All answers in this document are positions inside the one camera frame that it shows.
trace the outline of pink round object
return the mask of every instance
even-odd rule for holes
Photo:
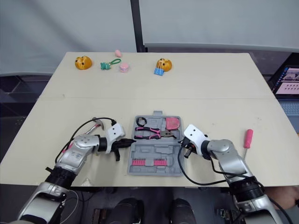
[[[116,50],[115,51],[115,56],[117,56],[117,57],[121,57],[122,55],[121,55],[121,51],[120,50]]]
[[[120,71],[121,72],[127,72],[129,69],[129,64],[126,62],[123,62],[120,64]]]

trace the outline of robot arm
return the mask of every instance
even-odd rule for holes
[[[84,166],[88,155],[105,151],[115,152],[119,160],[119,147],[128,147],[133,140],[120,138],[125,135],[121,125],[116,123],[108,129],[106,137],[99,135],[80,135],[73,141],[71,148],[67,149],[57,161],[54,169],[46,168],[50,172],[45,182],[42,182],[30,199],[23,206],[18,220],[34,224],[59,224],[63,211],[63,201],[66,198],[75,177]]]
[[[209,140],[194,125],[185,129],[184,136],[182,146],[189,148],[185,157],[196,152],[207,160],[213,157],[219,161],[220,169],[235,196],[236,207],[244,216],[267,211],[272,216],[272,223],[283,224],[271,201],[263,193],[259,182],[230,140]]]

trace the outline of white wall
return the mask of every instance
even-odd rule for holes
[[[299,52],[299,0],[140,0],[148,47]]]
[[[116,49],[136,52],[129,0],[0,0],[1,74],[53,73],[67,51]]]

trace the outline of pliers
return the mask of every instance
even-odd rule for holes
[[[173,138],[177,138],[176,136],[174,136],[173,133],[171,133],[170,131],[161,131],[158,128],[150,128],[150,127],[136,127],[135,131],[148,131],[148,132],[153,132],[155,133],[154,135],[151,136],[141,136],[141,135],[135,135],[134,138],[135,139],[160,139],[162,137],[173,137]]]

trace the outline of wire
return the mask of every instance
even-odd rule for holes
[[[84,207],[85,207],[85,201],[84,201],[84,196],[83,196],[83,192],[81,191],[81,196],[82,196],[82,209],[81,209],[81,214],[80,214],[80,221],[79,224],[82,223],[83,220],[83,212],[84,212]]]
[[[93,196],[95,196],[95,195],[96,195],[96,192],[93,193],[88,199],[84,200],[84,202],[89,201],[89,200],[90,200]],[[76,197],[70,197],[70,198],[66,199],[65,202],[67,202],[67,201],[69,201],[69,200],[71,200],[71,199],[76,199]]]
[[[60,152],[59,152],[59,154],[56,156],[56,158],[55,158],[55,163],[57,163],[57,160],[58,160],[58,158],[59,158],[59,156],[60,156],[60,154],[62,153],[62,151],[67,147],[67,145],[69,144],[69,143],[71,143],[71,141],[73,141],[74,139],[71,139],[71,140],[69,140],[64,146],[63,146],[63,148],[60,150]]]
[[[179,167],[181,168],[181,171],[183,172],[183,174],[185,175],[185,177],[186,177],[189,181],[191,181],[191,182],[194,183],[194,184],[201,185],[201,186],[206,186],[206,185],[212,185],[212,184],[216,184],[216,183],[226,182],[226,180],[223,180],[223,181],[217,181],[217,182],[212,182],[212,183],[198,183],[198,182],[195,182],[195,181],[193,181],[192,179],[190,179],[190,178],[187,176],[187,174],[185,173],[185,171],[184,171],[184,169],[183,169],[183,167],[182,167],[181,161],[180,161],[180,155],[181,155],[181,153],[182,153],[182,149],[183,149],[183,146],[181,146],[181,148],[179,149],[179,152],[178,152],[178,165],[179,165]],[[229,173],[229,172],[218,171],[218,170],[215,169],[213,160],[211,159],[210,161],[211,161],[211,164],[212,164],[212,169],[213,169],[213,171],[214,171],[215,173],[223,174],[223,175],[238,176],[238,177],[243,177],[243,178],[249,178],[248,176],[246,176],[246,175],[242,175],[242,174],[234,174],[234,173]],[[264,192],[264,186],[263,186],[259,181],[255,181],[255,183],[257,183],[258,185],[260,185],[262,191]],[[289,224],[293,224],[293,222],[292,222],[290,216],[286,213],[286,211],[285,211],[285,210],[284,210],[284,209],[283,209],[283,208],[282,208],[276,201],[274,201],[272,198],[270,198],[270,197],[268,197],[268,198],[269,198],[269,200],[270,200],[273,204],[275,204],[275,205],[282,211],[282,213],[284,214],[284,216],[285,216],[286,219],[288,220]],[[234,221],[233,223],[236,223],[236,222],[241,218],[241,215],[242,215],[242,214],[240,214],[240,215],[235,219],[235,221]]]
[[[238,224],[241,219],[243,219],[243,214],[240,213],[237,218],[235,218],[233,224]]]
[[[92,121],[95,121],[95,120],[100,120],[100,119],[107,119],[107,120],[110,120],[111,121],[111,125],[113,126],[114,124],[116,124],[116,120],[112,119],[112,118],[93,118],[93,119],[90,119],[88,121],[86,121],[85,123],[83,123],[82,125],[80,125],[76,131],[73,133],[73,135],[71,136],[70,140],[65,144],[65,146],[61,149],[61,151],[59,152],[59,154],[56,156],[55,158],[55,163],[57,163],[58,161],[58,158],[59,156],[61,155],[62,151],[65,149],[67,150],[69,147],[70,147],[70,144],[71,144],[71,141],[74,140],[74,137],[76,135],[76,133],[86,124],[88,124],[89,122],[92,122]]]
[[[192,183],[194,184],[197,184],[197,185],[200,185],[200,186],[208,186],[208,185],[213,185],[213,184],[218,184],[218,183],[223,183],[223,182],[226,182],[226,180],[223,180],[223,181],[215,181],[215,182],[211,182],[211,183],[198,183],[194,180],[192,180],[190,177],[188,177],[188,175],[185,173],[184,169],[183,169],[183,166],[181,164],[181,161],[180,161],[180,156],[181,156],[181,153],[182,153],[182,150],[183,150],[183,146],[181,146],[181,148],[179,149],[179,152],[178,152],[178,165],[182,171],[182,173],[184,174],[184,176]]]
[[[286,213],[286,211],[272,198],[270,198],[270,197],[268,197],[268,198],[273,204],[275,204],[279,208],[279,210],[281,210],[281,212],[285,215],[286,219],[288,220],[289,224],[294,224],[293,221],[291,220],[290,216]]]
[[[231,175],[231,176],[238,176],[238,177],[248,178],[248,176],[245,176],[245,175],[242,175],[242,174],[235,174],[235,173],[229,173],[229,172],[218,171],[218,170],[215,169],[213,160],[211,159],[210,161],[211,161],[211,164],[212,164],[212,169],[213,169],[213,171],[214,171],[215,173],[217,173],[217,174]]]
[[[71,215],[74,213],[74,211],[76,210],[77,205],[78,205],[78,201],[79,201],[79,196],[78,196],[78,194],[77,194],[76,191],[74,191],[74,190],[70,190],[70,191],[74,192],[74,193],[76,194],[76,196],[77,196],[76,206],[75,206],[75,208],[73,209],[73,211],[68,215],[68,217],[67,217],[64,221],[62,221],[60,224],[64,223],[66,220],[69,219],[69,217],[71,217]]]

